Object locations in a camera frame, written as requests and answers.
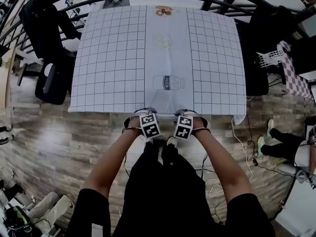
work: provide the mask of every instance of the hand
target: hand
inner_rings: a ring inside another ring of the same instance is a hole
[[[193,118],[193,129],[204,127],[203,121],[199,117]]]
[[[131,117],[131,119],[128,123],[128,126],[129,127],[140,127],[139,116]]]

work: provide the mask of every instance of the chair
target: chair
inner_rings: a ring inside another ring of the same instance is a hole
[[[246,94],[261,96],[269,92],[267,73],[280,73],[281,68],[261,68],[259,53],[276,50],[281,40],[289,37],[296,30],[294,15],[285,7],[261,8],[254,11],[249,24],[238,24],[238,33],[244,61]]]
[[[19,16],[34,52],[43,59],[44,66],[37,73],[23,67],[18,85],[24,76],[38,76],[35,95],[47,103],[61,105],[67,90],[71,89],[76,56],[62,46],[58,27],[69,39],[80,39],[81,33],[74,28],[66,12],[57,11],[49,0],[28,1]]]

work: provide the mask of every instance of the black leg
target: black leg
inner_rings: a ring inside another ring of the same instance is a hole
[[[10,201],[11,199],[13,199],[18,193],[22,193],[23,189],[20,185],[15,184],[12,188],[10,189],[6,189],[5,191],[3,191],[6,198]]]
[[[273,156],[276,158],[285,158],[290,161],[295,160],[297,147],[289,146],[285,143],[276,144],[274,146],[263,145],[261,152],[266,156]]]
[[[286,143],[287,145],[299,146],[300,143],[304,141],[304,139],[299,136],[291,133],[282,133],[275,128],[271,129],[270,134],[272,138],[275,138],[282,143]]]
[[[158,151],[158,145],[146,143],[144,152],[130,172],[125,188],[125,202],[129,200],[133,203],[133,199],[152,201],[155,200],[156,195],[158,196],[163,171],[162,164],[158,161]]]
[[[175,221],[173,214],[166,214],[165,224],[192,224],[197,226],[195,230],[199,236],[199,231],[205,231],[205,227],[213,221],[205,197],[205,182],[197,175],[192,165],[178,154],[174,145],[163,149],[162,159],[165,187],[163,203],[166,208],[173,208],[177,217]]]

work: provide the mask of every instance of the printed cup image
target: printed cup image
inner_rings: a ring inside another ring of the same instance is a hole
[[[154,10],[157,16],[168,17],[168,16],[171,16],[173,9],[168,6],[156,6]]]
[[[175,76],[155,76],[153,87],[156,90],[177,90],[185,87],[185,80]]]
[[[162,50],[168,50],[172,45],[172,39],[167,34],[156,33],[153,35],[154,45]]]

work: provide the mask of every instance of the wooden floor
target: wooden floor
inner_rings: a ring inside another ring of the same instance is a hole
[[[36,81],[24,78],[21,87],[15,86],[14,78],[11,82],[12,100],[27,103],[40,103],[34,96]],[[304,117],[315,114],[312,101],[292,95],[283,95],[282,86],[274,86],[269,95],[254,97],[247,102],[247,110],[253,140],[257,142],[259,136],[265,134],[269,119],[275,119],[276,127],[283,131],[303,135]],[[53,106],[42,103],[40,109],[21,109],[0,111],[2,124],[13,123],[16,134],[15,140],[0,147],[0,177],[6,181],[11,179],[12,170],[16,173],[15,180],[27,192],[39,201],[51,191],[69,195],[76,201],[78,192],[94,164],[102,153],[119,137],[122,122],[126,115],[100,114],[100,113],[68,113],[70,99],[67,97],[62,106]],[[232,116],[205,116],[211,124],[213,135],[239,162],[250,177],[245,162],[245,154],[241,144],[233,136]],[[171,122],[162,121],[161,130],[164,137],[172,134]],[[258,199],[269,217],[278,210],[278,205],[285,198],[292,179],[272,171],[255,167],[252,163],[252,145],[250,140],[247,118],[242,124],[235,126],[236,136],[243,142],[247,152],[253,176],[251,184]],[[139,138],[128,152],[126,168],[130,170],[138,159],[144,146],[144,140]],[[202,164],[205,151],[199,142],[192,138],[188,142],[179,143],[179,151],[194,167]],[[275,161],[269,157],[259,160],[261,166],[273,167]],[[216,179],[216,174],[204,173],[204,180]],[[112,229],[115,228],[122,213],[123,195],[128,176],[123,168],[118,173],[110,192],[110,212]],[[206,193],[218,181],[207,183]],[[186,195],[186,187],[179,191],[180,196]],[[207,196],[208,204],[214,219],[214,207],[224,201],[223,195]],[[216,212],[221,220],[226,219],[226,203],[221,203]],[[72,215],[72,209],[58,221],[66,228]]]

